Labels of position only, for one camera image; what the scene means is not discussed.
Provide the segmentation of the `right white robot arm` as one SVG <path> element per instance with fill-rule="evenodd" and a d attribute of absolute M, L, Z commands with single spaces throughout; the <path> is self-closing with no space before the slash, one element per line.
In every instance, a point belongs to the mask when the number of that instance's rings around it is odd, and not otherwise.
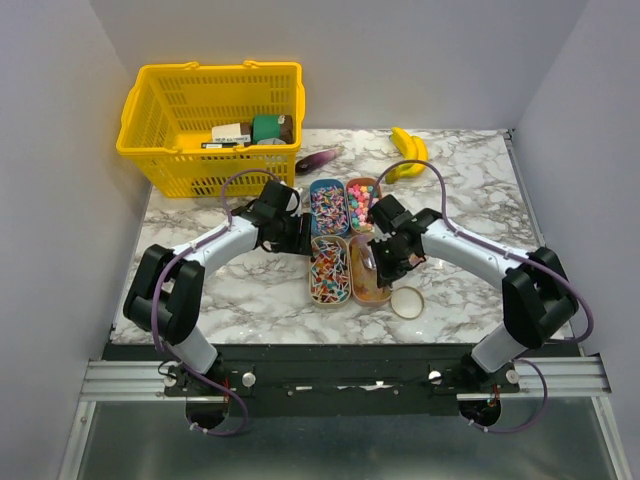
<path fill-rule="evenodd" d="M 368 242 L 377 285 L 387 287 L 426 258 L 447 261 L 484 280 L 502 294 L 502 323 L 465 354 L 454 368 L 458 386 L 485 390 L 501 368 L 536 350 L 578 311 L 557 255 L 546 247 L 534 252 L 507 249 L 461 230 L 442 212 L 411 213 L 392 195 L 370 207 L 375 236 Z"/>

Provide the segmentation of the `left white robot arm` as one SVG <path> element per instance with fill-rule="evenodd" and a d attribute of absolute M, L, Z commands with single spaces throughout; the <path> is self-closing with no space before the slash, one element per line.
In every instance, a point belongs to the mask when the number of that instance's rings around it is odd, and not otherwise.
<path fill-rule="evenodd" d="M 214 393 L 222 380 L 218 351 L 197 327 L 205 280 L 256 249 L 312 254 L 311 215 L 301 210 L 298 190 L 269 180 L 257 198 L 229 209 L 225 222 L 195 240 L 148 247 L 125 297 L 124 317 L 190 367 L 187 382 L 201 395 Z"/>

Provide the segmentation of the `metal candy scoop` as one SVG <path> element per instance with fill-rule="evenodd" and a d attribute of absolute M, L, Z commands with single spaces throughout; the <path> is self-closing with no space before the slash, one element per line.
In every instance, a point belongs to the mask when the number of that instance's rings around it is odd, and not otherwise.
<path fill-rule="evenodd" d="M 369 271 L 376 270 L 375 258 L 368 244 L 364 244 L 363 246 L 360 247 L 360 256 L 361 256 L 361 261 L 367 270 Z"/>

